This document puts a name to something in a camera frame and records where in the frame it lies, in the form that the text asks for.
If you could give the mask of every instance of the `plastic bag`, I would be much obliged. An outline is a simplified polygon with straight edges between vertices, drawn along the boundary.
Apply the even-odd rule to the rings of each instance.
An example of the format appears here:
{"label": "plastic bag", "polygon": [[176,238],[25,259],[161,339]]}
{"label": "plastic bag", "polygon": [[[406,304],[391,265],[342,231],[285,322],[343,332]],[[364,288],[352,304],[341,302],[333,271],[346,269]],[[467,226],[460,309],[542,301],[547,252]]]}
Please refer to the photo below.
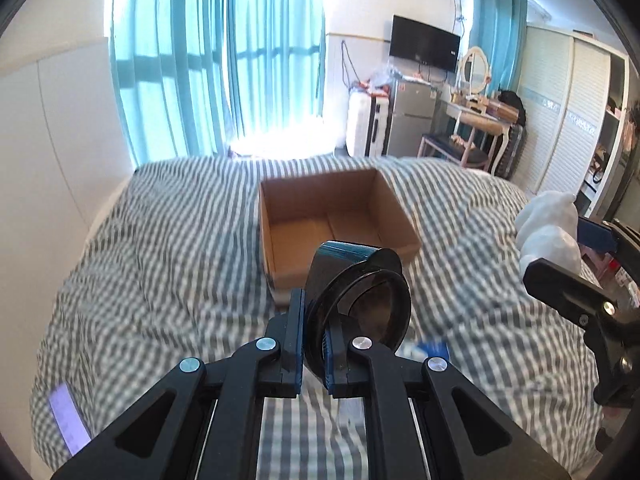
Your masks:
{"label": "plastic bag", "polygon": [[369,78],[369,86],[372,88],[382,88],[384,85],[393,83],[398,76],[402,77],[402,73],[390,62],[386,65],[379,66]]}
{"label": "plastic bag", "polygon": [[545,258],[580,274],[582,259],[576,242],[578,212],[570,193],[545,191],[516,216],[516,247],[520,250],[520,278],[531,262]]}

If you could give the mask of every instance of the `white wall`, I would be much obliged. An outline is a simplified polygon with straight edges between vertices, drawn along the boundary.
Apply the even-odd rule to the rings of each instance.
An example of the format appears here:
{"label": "white wall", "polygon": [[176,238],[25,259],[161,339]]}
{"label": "white wall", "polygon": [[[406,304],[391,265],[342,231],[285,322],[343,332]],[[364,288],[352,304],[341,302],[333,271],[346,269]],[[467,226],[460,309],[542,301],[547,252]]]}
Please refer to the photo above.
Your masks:
{"label": "white wall", "polygon": [[28,468],[52,302],[98,210],[132,173],[106,39],[0,77],[0,118],[0,431]]}
{"label": "white wall", "polygon": [[0,431],[28,469],[52,301],[98,209],[132,172],[104,0],[25,2],[0,37],[0,118]]}
{"label": "white wall", "polygon": [[531,0],[527,0],[527,23],[545,25],[549,21],[551,21],[551,15],[542,6],[535,5]]}
{"label": "white wall", "polygon": [[104,36],[104,0],[27,0],[0,36],[0,73]]}
{"label": "white wall", "polygon": [[[394,14],[452,30],[456,18],[454,0],[324,0],[327,31],[326,81],[324,86],[324,123],[336,136],[336,145],[344,145],[349,94],[342,82],[340,43],[344,40],[358,76],[368,79],[385,66]],[[460,24],[455,32],[462,33]],[[365,36],[371,39],[351,38]],[[415,72],[415,63],[394,59],[407,73]],[[433,79],[442,79],[442,71],[434,71]]]}

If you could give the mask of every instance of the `cardboard box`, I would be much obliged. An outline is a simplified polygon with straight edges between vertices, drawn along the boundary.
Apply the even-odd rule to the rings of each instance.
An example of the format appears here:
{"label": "cardboard box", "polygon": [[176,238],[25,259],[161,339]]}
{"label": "cardboard box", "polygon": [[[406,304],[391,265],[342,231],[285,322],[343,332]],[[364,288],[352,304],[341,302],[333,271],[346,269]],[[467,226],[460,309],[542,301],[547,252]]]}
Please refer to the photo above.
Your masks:
{"label": "cardboard box", "polygon": [[407,266],[420,238],[378,170],[336,171],[260,183],[264,270],[276,290],[302,287],[327,240],[393,249]]}

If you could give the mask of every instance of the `bed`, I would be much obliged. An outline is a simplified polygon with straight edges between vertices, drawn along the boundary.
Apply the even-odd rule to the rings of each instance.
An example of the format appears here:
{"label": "bed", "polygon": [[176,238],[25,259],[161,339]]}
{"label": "bed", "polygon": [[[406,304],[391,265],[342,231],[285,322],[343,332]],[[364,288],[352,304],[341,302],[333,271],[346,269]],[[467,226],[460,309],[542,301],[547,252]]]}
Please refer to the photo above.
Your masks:
{"label": "bed", "polygon": [[[57,295],[31,396],[34,448],[69,459],[48,395],[68,384],[94,436],[182,358],[205,362],[261,336],[276,312],[262,270],[258,183],[377,167],[422,240],[404,270],[408,338],[450,360],[568,471],[593,455],[600,410],[580,329],[527,295],[510,183],[433,158],[185,158],[139,168]],[[594,280],[583,269],[583,276]],[[311,375],[297,399],[267,399],[258,478],[368,478],[364,427],[345,425]]]}

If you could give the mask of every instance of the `white suitcase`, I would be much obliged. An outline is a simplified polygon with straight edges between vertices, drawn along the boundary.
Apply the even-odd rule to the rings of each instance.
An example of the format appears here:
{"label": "white suitcase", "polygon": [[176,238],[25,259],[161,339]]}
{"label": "white suitcase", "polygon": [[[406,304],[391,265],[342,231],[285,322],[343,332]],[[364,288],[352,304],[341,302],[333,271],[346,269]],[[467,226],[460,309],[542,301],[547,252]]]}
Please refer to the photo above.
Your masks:
{"label": "white suitcase", "polygon": [[347,152],[351,156],[381,156],[385,146],[389,99],[352,92],[347,116]]}

